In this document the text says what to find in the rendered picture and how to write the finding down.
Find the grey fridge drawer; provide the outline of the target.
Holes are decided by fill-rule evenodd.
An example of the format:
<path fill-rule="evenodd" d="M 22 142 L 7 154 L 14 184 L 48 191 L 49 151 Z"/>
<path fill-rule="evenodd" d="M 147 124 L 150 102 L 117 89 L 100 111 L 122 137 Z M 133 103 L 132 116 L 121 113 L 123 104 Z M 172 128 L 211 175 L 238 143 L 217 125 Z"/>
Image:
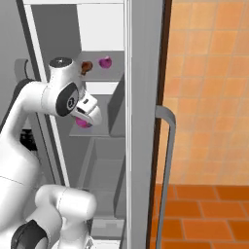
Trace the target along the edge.
<path fill-rule="evenodd" d="M 78 188 L 94 194 L 97 214 L 112 216 L 119 179 L 124 168 L 123 138 L 93 137 L 89 141 Z"/>

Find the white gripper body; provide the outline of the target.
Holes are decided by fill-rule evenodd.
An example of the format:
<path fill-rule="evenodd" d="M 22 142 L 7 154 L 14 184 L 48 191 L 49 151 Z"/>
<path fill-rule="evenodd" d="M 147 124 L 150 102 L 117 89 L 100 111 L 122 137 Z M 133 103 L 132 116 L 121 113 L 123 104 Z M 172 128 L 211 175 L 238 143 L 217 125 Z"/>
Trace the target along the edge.
<path fill-rule="evenodd" d="M 85 112 L 82 108 L 76 107 L 72 112 L 71 115 L 76 117 L 80 121 L 84 121 L 87 124 L 91 125 L 100 125 L 102 122 L 102 116 L 100 109 L 95 106 L 93 110 L 89 113 Z"/>

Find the grey fridge shelf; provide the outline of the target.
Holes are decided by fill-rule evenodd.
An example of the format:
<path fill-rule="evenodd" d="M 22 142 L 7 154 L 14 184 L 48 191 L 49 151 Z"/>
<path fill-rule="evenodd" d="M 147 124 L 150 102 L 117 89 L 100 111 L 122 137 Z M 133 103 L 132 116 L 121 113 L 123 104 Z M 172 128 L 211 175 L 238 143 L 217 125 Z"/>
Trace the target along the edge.
<path fill-rule="evenodd" d="M 110 68 L 102 68 L 98 61 L 109 56 L 112 59 Z M 76 58 L 79 65 L 91 61 L 92 69 L 83 77 L 86 82 L 118 82 L 125 72 L 125 53 L 122 51 L 86 52 L 81 51 Z"/>
<path fill-rule="evenodd" d="M 125 137 L 125 97 L 115 95 L 96 96 L 101 110 L 102 123 L 89 128 L 74 124 L 71 136 Z"/>

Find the brown chicken drumstick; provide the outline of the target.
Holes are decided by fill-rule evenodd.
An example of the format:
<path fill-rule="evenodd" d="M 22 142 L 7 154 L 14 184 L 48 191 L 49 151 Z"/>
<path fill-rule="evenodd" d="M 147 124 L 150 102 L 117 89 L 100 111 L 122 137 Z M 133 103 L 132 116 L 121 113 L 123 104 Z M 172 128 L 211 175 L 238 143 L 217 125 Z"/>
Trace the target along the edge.
<path fill-rule="evenodd" d="M 83 61 L 82 62 L 82 75 L 86 75 L 93 67 L 93 64 L 91 61 Z"/>

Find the grey fridge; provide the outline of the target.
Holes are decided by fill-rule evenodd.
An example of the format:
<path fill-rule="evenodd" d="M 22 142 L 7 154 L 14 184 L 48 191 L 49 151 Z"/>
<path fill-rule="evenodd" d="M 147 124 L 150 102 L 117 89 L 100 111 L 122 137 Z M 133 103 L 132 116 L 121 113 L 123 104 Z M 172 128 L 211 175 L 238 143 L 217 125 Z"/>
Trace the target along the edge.
<path fill-rule="evenodd" d="M 125 0 L 16 0 L 29 55 L 15 63 L 17 84 L 23 79 L 47 83 L 50 61 L 76 58 L 81 51 L 125 52 Z M 124 96 L 125 70 L 118 82 L 86 82 L 76 107 L 89 113 L 99 108 L 97 95 Z M 20 143 L 40 161 L 36 186 L 59 185 L 78 188 L 78 180 L 89 141 L 97 136 L 71 136 L 76 117 L 43 113 L 28 115 L 20 132 Z M 97 249 L 122 249 L 126 228 L 126 186 L 124 168 L 114 199 L 112 216 L 97 214 L 87 221 L 89 235 Z"/>

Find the grey fridge door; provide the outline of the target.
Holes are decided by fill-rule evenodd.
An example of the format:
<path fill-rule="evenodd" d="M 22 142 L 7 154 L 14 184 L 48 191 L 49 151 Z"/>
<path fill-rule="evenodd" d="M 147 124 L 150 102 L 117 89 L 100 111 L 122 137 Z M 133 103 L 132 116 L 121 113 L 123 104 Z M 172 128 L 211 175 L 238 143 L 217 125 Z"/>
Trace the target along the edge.
<path fill-rule="evenodd" d="M 122 249 L 149 249 L 172 0 L 124 1 L 126 228 Z"/>

